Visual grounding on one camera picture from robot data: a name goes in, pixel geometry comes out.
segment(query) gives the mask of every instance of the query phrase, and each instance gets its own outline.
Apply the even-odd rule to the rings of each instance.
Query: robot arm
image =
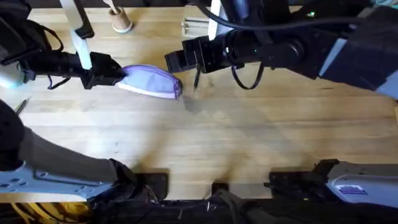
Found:
[[[287,68],[398,99],[396,9],[375,7],[369,0],[313,0],[291,13],[287,1],[235,0],[221,1],[229,20],[222,21],[200,1],[193,2],[210,19],[235,29],[213,40],[183,41],[183,50],[165,56],[170,72],[231,67],[238,85],[250,90],[264,67]],[[255,84],[246,87],[236,70],[251,62],[261,65]]]
[[[89,53],[85,39],[93,37],[94,31],[80,2],[61,0],[61,3],[72,28],[76,54],[62,52],[62,42],[54,31],[27,19],[31,8],[26,2],[0,2],[0,85],[10,87],[8,83],[51,75],[65,77],[62,83],[78,77],[85,89],[91,89],[96,85],[114,85],[123,79],[120,65],[109,55]],[[51,48],[45,31],[60,41],[58,50]]]

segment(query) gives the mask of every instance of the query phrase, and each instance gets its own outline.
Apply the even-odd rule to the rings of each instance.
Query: purple cloth bag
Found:
[[[119,88],[165,99],[182,94],[182,83],[173,74],[153,65],[130,65],[123,68],[126,76],[116,84]]]

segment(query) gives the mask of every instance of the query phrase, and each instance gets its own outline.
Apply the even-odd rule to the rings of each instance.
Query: wire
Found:
[[[291,29],[305,26],[319,26],[319,25],[327,25],[327,24],[360,24],[365,21],[365,18],[360,17],[334,17],[334,18],[326,18],[326,19],[312,19],[307,21],[299,21],[299,22],[291,22],[286,24],[277,24],[277,25],[268,25],[268,26],[249,26],[243,24],[237,24],[234,22],[227,21],[220,16],[217,16],[210,12],[206,6],[204,6],[200,0],[189,0],[194,3],[199,10],[201,10],[204,15],[214,20],[215,22],[224,25],[226,27],[231,27],[239,30],[263,30],[263,31],[272,31],[272,30],[282,30],[282,29]]]
[[[50,75],[47,75],[47,78],[49,78],[49,86],[47,87],[48,90],[54,90],[56,88],[58,88],[60,85],[65,84],[66,82],[68,82],[70,80],[70,77],[68,78],[64,78],[62,81],[58,82],[57,84],[55,84],[54,86],[52,85],[52,79]]]

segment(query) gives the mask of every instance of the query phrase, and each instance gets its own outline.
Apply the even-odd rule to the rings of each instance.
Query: black cable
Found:
[[[254,81],[253,85],[250,87],[247,87],[245,85],[243,85],[243,83],[241,82],[241,80],[238,77],[238,74],[236,74],[236,69],[235,66],[231,66],[231,71],[232,71],[232,76],[234,77],[236,83],[244,90],[253,90],[255,87],[258,86],[258,84],[261,81],[261,77],[262,77],[262,73],[264,71],[264,64],[263,62],[261,62],[260,67],[259,67],[259,71],[257,72],[257,77],[256,80]]]
[[[56,88],[58,88],[60,85],[65,84],[66,82],[68,82],[70,80],[70,77],[65,78],[64,80],[58,82],[57,84],[55,84],[54,86],[52,85],[52,79],[50,75],[47,75],[47,77],[49,78],[50,84],[49,87],[47,87],[48,90],[54,90]]]
[[[200,0],[189,0],[189,1],[194,3],[199,8],[199,10],[201,10],[201,12],[204,13],[204,15],[214,20],[215,22],[224,25],[226,27],[232,27],[239,30],[272,31],[272,30],[291,29],[291,28],[304,27],[304,26],[319,26],[327,24],[360,24],[365,21],[365,18],[360,18],[360,17],[334,17],[326,19],[312,19],[307,21],[298,21],[298,22],[291,22],[291,23],[277,24],[277,25],[249,26],[249,25],[230,22],[221,18],[220,16],[213,14],[207,9],[206,6],[200,3]]]

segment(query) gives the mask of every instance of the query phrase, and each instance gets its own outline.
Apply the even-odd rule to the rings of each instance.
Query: wooden table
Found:
[[[181,49],[184,8],[126,10],[136,22],[127,34],[112,30],[107,9],[86,10],[95,30],[90,49],[111,54],[122,66],[166,68],[164,55]],[[30,18],[55,30],[74,52],[60,9],[34,9]],[[245,83],[253,82],[257,66],[239,71]],[[12,107],[31,97],[21,114],[24,124],[61,146],[117,159],[135,171],[167,170],[170,199],[203,198],[216,179],[233,182],[240,196],[266,197],[261,184],[270,170],[311,169],[320,159],[398,163],[396,103],[388,97],[284,69],[266,70],[253,91],[240,89],[229,69],[205,74],[193,92],[194,73],[176,74],[185,85],[178,102],[113,86],[84,90],[79,79],[50,91],[48,80],[38,78],[0,89],[0,96]],[[81,199],[2,197],[11,200]]]

